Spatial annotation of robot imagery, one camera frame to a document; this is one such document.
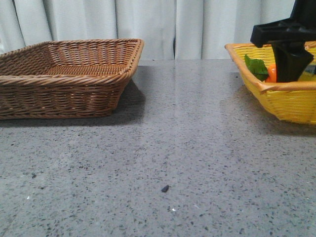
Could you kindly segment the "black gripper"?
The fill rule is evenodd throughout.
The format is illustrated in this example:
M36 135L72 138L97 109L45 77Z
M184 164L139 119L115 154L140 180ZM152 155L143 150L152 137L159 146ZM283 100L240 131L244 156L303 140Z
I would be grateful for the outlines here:
M316 40L316 1L297 0L289 18L255 25L250 42L257 47L272 44L276 63L276 81L299 79L314 56L305 50L305 42Z

